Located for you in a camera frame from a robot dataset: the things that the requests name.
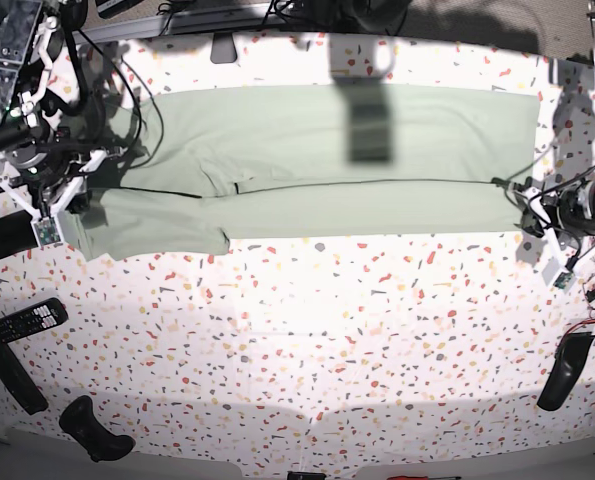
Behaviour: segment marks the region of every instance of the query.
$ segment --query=gray floor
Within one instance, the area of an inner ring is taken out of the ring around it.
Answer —
[[[97,16],[95,0],[89,1],[87,27],[98,27],[153,16],[163,0],[144,0],[110,21],[101,20]],[[265,1],[197,0],[195,8]],[[495,45],[555,58],[575,54],[590,58],[587,11],[587,0],[413,0],[402,35]]]

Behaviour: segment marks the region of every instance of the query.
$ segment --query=remote control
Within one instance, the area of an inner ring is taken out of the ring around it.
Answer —
[[[33,305],[0,320],[0,340],[14,342],[20,338],[43,332],[68,320],[66,309],[56,298]]]

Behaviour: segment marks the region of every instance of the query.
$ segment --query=speckled white surface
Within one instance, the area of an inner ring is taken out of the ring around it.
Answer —
[[[122,49],[156,94],[353,75],[535,95],[535,174],[569,178],[595,158],[587,67],[380,37],[235,40],[234,65],[210,62],[210,36]],[[65,98],[71,72],[63,56],[51,88]],[[3,199],[0,215],[12,208]],[[592,436],[595,345],[565,406],[536,407],[558,339],[587,315],[581,285],[546,288],[540,250],[507,232],[246,240],[224,257],[88,264],[67,246],[17,255],[0,261],[0,316],[58,296],[70,320],[12,345],[50,409],[29,417],[0,384],[0,429],[62,436],[59,413],[87,393],[138,451],[230,461],[250,476],[346,478]]]

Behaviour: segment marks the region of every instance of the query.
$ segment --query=terrazzo tabletop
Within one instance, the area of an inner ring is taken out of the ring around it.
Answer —
[[[155,95],[339,76],[534,95],[534,175],[561,181],[595,159],[590,67],[454,43],[271,32],[236,34],[236,63],[215,65],[211,38],[112,50],[144,100],[138,77]],[[101,67],[99,55],[86,58]],[[51,88],[76,98],[65,53]],[[13,209],[0,198],[0,216]],[[59,414],[89,394],[100,421],[140,452],[229,461],[247,476],[343,478],[366,465],[594,436],[595,344],[564,407],[536,406],[561,335],[588,314],[581,282],[568,295],[545,286],[549,256],[519,231],[234,240],[223,257],[118,262],[86,263],[69,246],[19,254],[0,261],[0,317],[57,296],[70,320],[11,345],[50,408],[28,416],[0,382],[0,432],[66,438]]]

